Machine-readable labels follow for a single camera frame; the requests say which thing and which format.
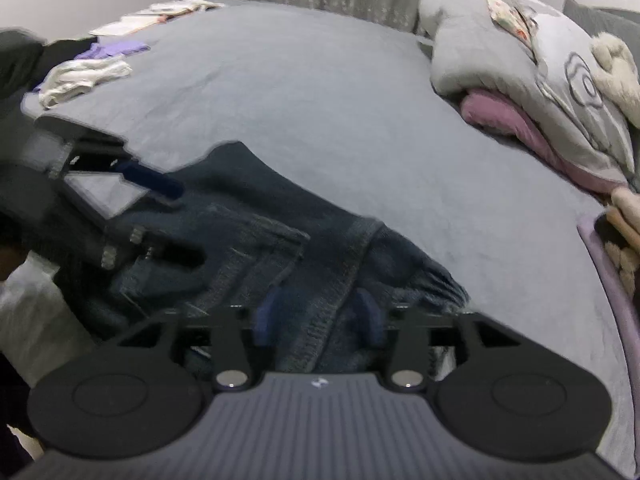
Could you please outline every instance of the pink pillow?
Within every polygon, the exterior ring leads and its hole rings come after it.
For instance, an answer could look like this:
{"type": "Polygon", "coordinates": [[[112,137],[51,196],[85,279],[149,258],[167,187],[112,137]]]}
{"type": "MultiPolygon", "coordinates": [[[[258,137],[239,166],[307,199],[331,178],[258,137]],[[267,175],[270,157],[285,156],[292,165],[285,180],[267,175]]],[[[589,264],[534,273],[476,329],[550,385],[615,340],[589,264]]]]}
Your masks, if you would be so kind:
{"type": "Polygon", "coordinates": [[[499,92],[471,89],[462,99],[460,113],[469,124],[484,126],[492,132],[506,136],[515,136],[548,165],[584,189],[609,194],[621,185],[619,182],[592,175],[561,158],[546,142],[544,135],[527,113],[499,92]]]}

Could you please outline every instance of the cream plush toy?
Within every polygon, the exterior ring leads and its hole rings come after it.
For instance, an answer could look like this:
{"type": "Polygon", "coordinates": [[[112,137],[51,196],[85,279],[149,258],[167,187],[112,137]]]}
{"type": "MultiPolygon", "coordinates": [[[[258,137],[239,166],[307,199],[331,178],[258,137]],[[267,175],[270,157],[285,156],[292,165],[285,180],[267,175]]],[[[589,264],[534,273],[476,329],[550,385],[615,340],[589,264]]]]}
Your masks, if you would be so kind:
{"type": "Polygon", "coordinates": [[[640,128],[638,68],[629,47],[620,38],[601,32],[591,39],[591,52],[602,67],[592,74],[595,85],[640,128]]]}

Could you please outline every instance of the gray bed sheet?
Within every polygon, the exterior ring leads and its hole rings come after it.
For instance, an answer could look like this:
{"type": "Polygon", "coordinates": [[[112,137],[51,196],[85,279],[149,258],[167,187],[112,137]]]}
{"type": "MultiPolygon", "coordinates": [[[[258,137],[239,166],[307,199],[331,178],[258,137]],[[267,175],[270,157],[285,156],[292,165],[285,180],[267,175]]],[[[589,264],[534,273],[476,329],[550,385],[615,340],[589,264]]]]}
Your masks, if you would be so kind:
{"type": "MultiPolygon", "coordinates": [[[[613,399],[599,452],[636,469],[634,412],[612,311],[576,230],[596,200],[524,150],[464,123],[411,34],[327,12],[226,0],[133,37],[131,77],[54,108],[171,171],[239,139],[275,171],[375,216],[446,266],[471,307],[595,373],[613,399]]],[[[42,113],[37,97],[23,110],[42,113]]],[[[140,195],[76,181],[113,214],[140,195]]]]}

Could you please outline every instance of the gray ribbed panel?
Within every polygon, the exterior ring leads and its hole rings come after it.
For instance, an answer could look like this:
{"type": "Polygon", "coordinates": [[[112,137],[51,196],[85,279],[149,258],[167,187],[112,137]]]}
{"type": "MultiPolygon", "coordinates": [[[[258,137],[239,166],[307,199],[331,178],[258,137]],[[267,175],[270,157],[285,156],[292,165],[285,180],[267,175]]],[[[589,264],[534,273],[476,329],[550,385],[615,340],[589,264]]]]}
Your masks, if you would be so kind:
{"type": "Polygon", "coordinates": [[[223,394],[163,450],[111,463],[50,452],[19,480],[608,480],[596,456],[522,465],[450,436],[420,397],[386,391],[372,374],[268,374],[223,394]]]}

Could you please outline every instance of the circular cover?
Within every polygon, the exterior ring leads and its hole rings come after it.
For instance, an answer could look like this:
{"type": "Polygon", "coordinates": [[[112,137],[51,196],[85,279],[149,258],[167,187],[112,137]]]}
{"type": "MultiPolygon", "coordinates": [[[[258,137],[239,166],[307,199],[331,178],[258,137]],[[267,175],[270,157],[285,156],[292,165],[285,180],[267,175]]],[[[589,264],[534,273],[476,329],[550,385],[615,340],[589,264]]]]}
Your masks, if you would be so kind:
{"type": "Polygon", "coordinates": [[[127,458],[181,436],[202,393],[177,364],[149,349],[103,348],[41,380],[29,398],[36,432],[51,447],[86,458],[127,458]]]}
{"type": "Polygon", "coordinates": [[[440,384],[436,403],[460,440],[494,456],[538,462],[595,450],[611,403],[588,372],[528,346],[482,352],[440,384]]]}

